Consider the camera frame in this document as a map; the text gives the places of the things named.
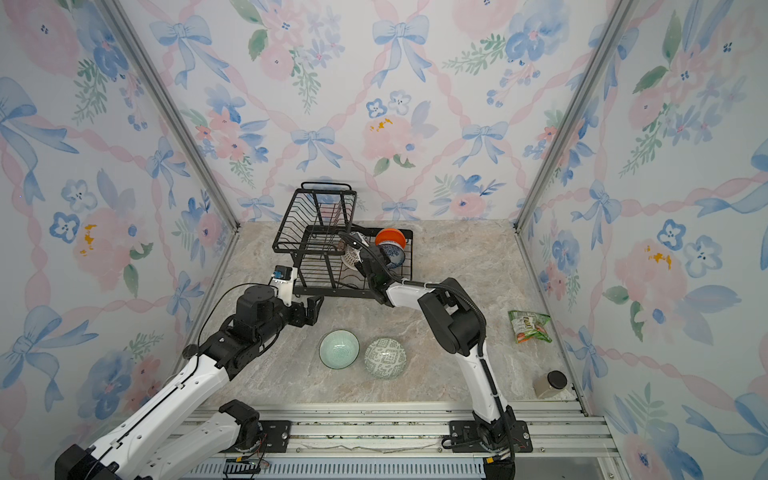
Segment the white robotic arm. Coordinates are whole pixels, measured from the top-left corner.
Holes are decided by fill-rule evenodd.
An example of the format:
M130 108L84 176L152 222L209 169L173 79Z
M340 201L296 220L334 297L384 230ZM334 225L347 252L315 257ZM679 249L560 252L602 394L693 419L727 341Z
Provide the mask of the white robotic arm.
M376 256L381 254L378 249L358 237L343 235L343 239L361 250L358 268L368 277L380 303L424 313L435 339L456 358L467 382L478 437L491 455L489 463L514 465L518 446L512 441L510 425L521 422L515 420L496 389L486 361L485 318L477 306L450 278L441 283L393 278L377 282L374 276L381 279L382 269L386 270L383 258ZM73 445L62 453L55 480L175 480L221 450L255 448L264 438L259 414L238 400L222 406L199 428L162 449L160 444L205 399L264 354L286 325L315 324L323 298L309 298L306 306L292 302L295 279L291 267L277 266L270 285L254 284L246 289L238 298L235 314L217 332L203 345L185 349L188 364L157 395L88 449ZM447 309L452 307L455 310L449 313Z

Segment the black jar lid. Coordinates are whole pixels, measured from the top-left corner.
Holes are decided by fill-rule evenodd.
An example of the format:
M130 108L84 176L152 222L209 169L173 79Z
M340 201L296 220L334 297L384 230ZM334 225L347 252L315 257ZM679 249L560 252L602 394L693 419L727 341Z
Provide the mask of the black jar lid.
M560 370L552 370L547 374L547 381L553 389L562 390L568 384L568 379L565 378L565 374Z

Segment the green snack bag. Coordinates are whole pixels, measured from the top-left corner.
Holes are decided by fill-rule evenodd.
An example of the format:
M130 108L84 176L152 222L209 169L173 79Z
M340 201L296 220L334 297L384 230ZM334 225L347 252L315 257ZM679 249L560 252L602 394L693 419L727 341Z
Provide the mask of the green snack bag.
M536 338L552 343L552 339L544 329L546 322L550 320L549 315L535 312L522 312L512 310L509 313L509 321L512 322L512 330L515 332L515 342L523 343L528 339Z

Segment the dish rack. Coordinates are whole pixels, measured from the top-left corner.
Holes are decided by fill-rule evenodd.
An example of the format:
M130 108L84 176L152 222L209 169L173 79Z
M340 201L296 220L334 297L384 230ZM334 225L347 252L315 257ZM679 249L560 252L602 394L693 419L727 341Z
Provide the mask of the dish rack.
M373 298L368 280L342 261L346 246L338 232L360 232L373 245L382 230L352 222L356 201L351 185L335 182L302 182L293 192L272 248L293 258L298 273L296 295ZM406 237L406 261L392 271L412 278L413 232L400 231Z

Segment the marble countertop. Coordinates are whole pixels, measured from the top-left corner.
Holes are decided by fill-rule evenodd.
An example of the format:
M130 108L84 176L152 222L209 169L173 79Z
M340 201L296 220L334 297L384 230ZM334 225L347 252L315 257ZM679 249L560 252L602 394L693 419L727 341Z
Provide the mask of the marble countertop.
M413 276L418 281L456 278L487 319L488 356L507 400L535 400L533 382L559 369L568 374L556 342L531 339L516 344L509 310L544 312L507 221L429 220L359 222L363 226L413 230ZM244 282L266 283L277 264L292 265L286 253L274 253L277 223L245 223L217 295ZM232 313L241 290L224 299L204 330L210 335ZM319 358L323 337L346 329L360 342L357 360L342 370ZM554 335L554 327L547 325ZM388 336L406 349L408 365L397 379L376 379L363 356L376 338ZM571 400L566 388L553 399ZM466 402L469 391L457 362L435 341L424 316L415 310L379 305L375 300L326 297L315 326L286 327L275 346L246 367L234 381L211 396L213 408L239 399L251 405L309 402Z

